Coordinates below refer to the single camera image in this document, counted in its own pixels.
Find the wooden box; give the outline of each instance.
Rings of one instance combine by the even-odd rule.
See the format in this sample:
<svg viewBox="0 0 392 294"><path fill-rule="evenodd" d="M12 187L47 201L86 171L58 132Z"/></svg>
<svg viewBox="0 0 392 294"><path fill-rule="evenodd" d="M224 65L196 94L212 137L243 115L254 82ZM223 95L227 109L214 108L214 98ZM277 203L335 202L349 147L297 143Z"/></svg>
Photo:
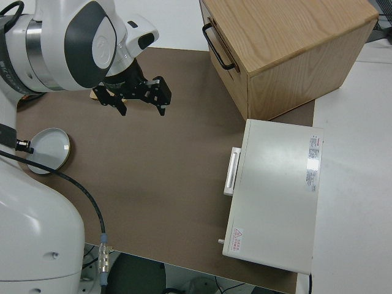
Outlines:
<svg viewBox="0 0 392 294"><path fill-rule="evenodd" d="M367 0L200 0L211 60L242 116L339 88L378 18Z"/></svg>

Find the brown mat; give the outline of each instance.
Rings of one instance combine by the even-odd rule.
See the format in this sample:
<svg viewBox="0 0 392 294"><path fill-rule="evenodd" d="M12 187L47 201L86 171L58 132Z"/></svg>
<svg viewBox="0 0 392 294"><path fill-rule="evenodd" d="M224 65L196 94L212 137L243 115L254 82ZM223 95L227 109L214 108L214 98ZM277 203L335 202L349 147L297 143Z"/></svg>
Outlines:
<svg viewBox="0 0 392 294"><path fill-rule="evenodd" d="M230 210L223 195L230 151L241 147L245 122L209 54L150 48L138 61L147 78L162 75L171 88L164 117L140 101L127 101L122 117L89 91L59 92L20 109L18 138L48 127L69 134L71 155L61 171L96 198L115 250L294 293L295 273L224 257L217 243ZM312 107L276 120L311 124ZM86 242L98 244L98 219L86 197L55 176L33 177L76 206Z"/></svg>

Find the label sticker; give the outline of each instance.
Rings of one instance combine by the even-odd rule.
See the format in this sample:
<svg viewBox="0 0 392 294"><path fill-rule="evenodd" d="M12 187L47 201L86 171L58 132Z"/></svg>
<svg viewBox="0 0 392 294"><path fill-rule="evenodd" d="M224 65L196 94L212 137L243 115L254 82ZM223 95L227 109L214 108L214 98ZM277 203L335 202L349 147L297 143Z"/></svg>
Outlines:
<svg viewBox="0 0 392 294"><path fill-rule="evenodd" d="M321 139L314 135L309 140L309 153L306 165L306 190L315 192L319 182Z"/></svg>
<svg viewBox="0 0 392 294"><path fill-rule="evenodd" d="M239 252L241 250L243 235L244 235L244 230L242 228L233 227L232 245L230 246L231 251Z"/></svg>

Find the cable connector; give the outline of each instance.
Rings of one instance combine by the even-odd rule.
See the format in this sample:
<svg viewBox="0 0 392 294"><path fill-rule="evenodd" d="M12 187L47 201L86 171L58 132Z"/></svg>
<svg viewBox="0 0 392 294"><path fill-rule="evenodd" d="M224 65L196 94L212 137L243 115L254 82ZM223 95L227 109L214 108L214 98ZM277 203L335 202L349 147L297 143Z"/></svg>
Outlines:
<svg viewBox="0 0 392 294"><path fill-rule="evenodd" d="M111 247L108 246L108 235L103 233L100 236L99 245L99 259L98 259L98 269L99 269L99 279L100 285L106 286L108 284L108 274L109 274L109 253Z"/></svg>

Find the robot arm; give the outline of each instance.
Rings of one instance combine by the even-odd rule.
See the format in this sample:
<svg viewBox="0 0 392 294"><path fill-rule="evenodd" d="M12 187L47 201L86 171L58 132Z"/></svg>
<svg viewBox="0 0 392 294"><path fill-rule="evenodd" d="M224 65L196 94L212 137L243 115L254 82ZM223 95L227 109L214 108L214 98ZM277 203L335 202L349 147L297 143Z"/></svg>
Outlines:
<svg viewBox="0 0 392 294"><path fill-rule="evenodd" d="M171 92L162 77L147 81L135 59L158 37L157 29L139 15L124 23L113 0L37 0L35 14L20 15L6 34L12 67L7 70L17 78L2 77L9 85L16 81L18 92L98 86L101 104L117 107L122 115L126 108L121 99L152 103L163 115Z"/></svg>
<svg viewBox="0 0 392 294"><path fill-rule="evenodd" d="M16 14L4 16L13 7ZM152 103L164 114L170 90L162 77L146 80L135 59L159 36L144 18L124 23L113 0L36 0L34 15L22 11L17 1L0 12L0 150L15 152L17 101L26 94L94 88L102 104L122 114L121 98ZM84 246L77 210L3 158L0 186L3 262L18 265L0 268L0 292L76 294Z"/></svg>

